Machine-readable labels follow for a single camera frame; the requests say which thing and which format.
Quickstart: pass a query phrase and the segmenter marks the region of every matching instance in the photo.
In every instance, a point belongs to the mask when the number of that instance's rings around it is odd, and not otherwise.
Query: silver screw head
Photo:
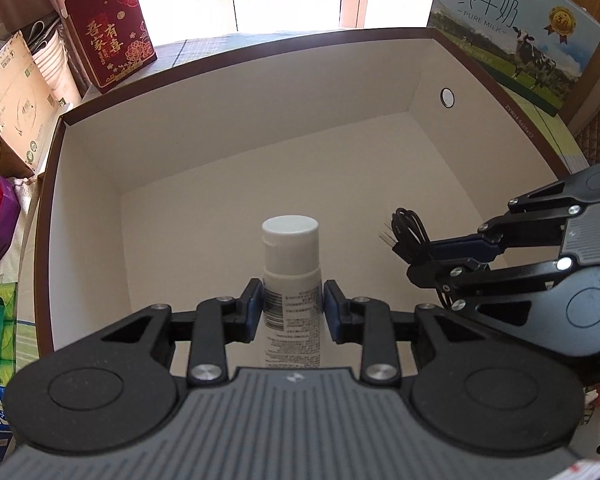
[[[389,379],[393,379],[398,374],[398,370],[395,368],[395,366],[385,363],[377,363],[375,365],[368,366],[366,368],[366,374],[375,381],[388,381]]]
[[[573,265],[573,260],[570,257],[568,257],[568,256],[565,256],[564,258],[560,258],[555,263],[555,266],[557,267],[558,270],[567,270],[572,265]]]
[[[199,381],[215,381],[222,375],[222,369],[217,365],[196,365],[191,369],[191,375]]]
[[[465,300],[454,301],[454,304],[451,305],[451,310],[462,310],[462,309],[464,309],[465,305],[466,305]]]

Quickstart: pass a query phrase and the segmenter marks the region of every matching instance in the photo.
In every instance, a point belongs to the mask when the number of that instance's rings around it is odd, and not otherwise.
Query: green pasture
[[[511,87],[512,85],[522,87],[520,89],[522,91],[519,91],[518,88],[514,88],[514,90],[518,91],[520,95],[522,95],[530,101],[535,100],[533,99],[534,96],[530,94],[535,94],[535,96],[544,99],[544,101],[548,102],[551,106],[555,108],[560,109],[560,107],[562,106],[562,100],[558,98],[548,88],[534,88],[533,90],[531,90],[531,87],[533,86],[536,80],[532,78],[529,74],[521,72],[516,79],[510,79],[513,76],[516,68],[509,61],[494,56],[490,52],[487,52],[486,50],[483,50],[477,46],[469,45],[466,43],[462,44],[462,41],[459,38],[456,38],[455,36],[445,32],[444,30],[442,30],[441,32],[455,44],[460,46],[460,48],[462,48],[462,50],[464,50],[466,53],[470,54],[473,58],[480,61],[481,64],[486,65],[485,68],[487,70],[489,67],[493,68],[493,71],[488,70],[488,72],[490,72],[491,75],[493,75],[494,79],[496,79],[499,83],[509,87]],[[496,71],[500,74],[504,74],[505,76],[507,76],[507,78],[504,79],[498,77]]]

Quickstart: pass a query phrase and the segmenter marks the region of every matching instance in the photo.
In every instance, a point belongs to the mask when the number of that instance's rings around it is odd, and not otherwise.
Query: cow picture
[[[555,61],[531,44],[535,38],[530,36],[526,30],[517,27],[513,27],[513,30],[518,35],[516,53],[514,54],[516,68],[512,76],[513,79],[516,79],[522,69],[526,68],[526,72],[536,80],[531,89],[533,90],[537,86],[544,87],[555,69]]]
[[[467,49],[467,47],[471,46],[471,38],[467,36],[463,36],[462,40],[460,40],[460,48]]]

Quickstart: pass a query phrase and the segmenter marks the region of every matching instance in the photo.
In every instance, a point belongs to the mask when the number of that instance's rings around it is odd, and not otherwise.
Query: black cable
[[[433,260],[430,252],[431,240],[422,220],[415,211],[402,207],[395,210],[391,216],[391,229],[397,243],[394,253],[408,264],[421,264]],[[451,299],[448,294],[436,288],[438,299],[445,308],[450,308]]]

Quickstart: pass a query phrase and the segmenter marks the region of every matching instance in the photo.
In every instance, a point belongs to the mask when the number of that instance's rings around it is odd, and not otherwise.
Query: white wall
[[[445,49],[433,42],[422,63],[410,111],[440,152],[484,220],[503,214],[507,201],[555,181],[555,175],[491,93]],[[440,91],[455,95],[452,108]],[[508,265],[555,258],[557,248],[509,250]]]
[[[189,310],[238,296],[262,275],[261,224],[281,214],[320,222],[323,278],[347,297],[371,296],[395,310],[437,301],[405,276],[379,238],[389,211],[421,214],[432,238],[475,231],[482,219],[410,114],[348,124],[241,153],[159,180],[122,197],[126,272],[134,310],[169,303]],[[360,348],[334,348],[323,366],[358,368]],[[406,371],[414,372],[408,346]],[[184,372],[184,352],[174,371]],[[260,349],[234,345],[232,365],[260,365]]]
[[[274,142],[403,112],[432,43],[368,41],[251,60],[129,99],[72,129],[127,192]]]
[[[121,227],[120,196],[68,127],[49,243],[49,301],[56,349],[131,314]]]

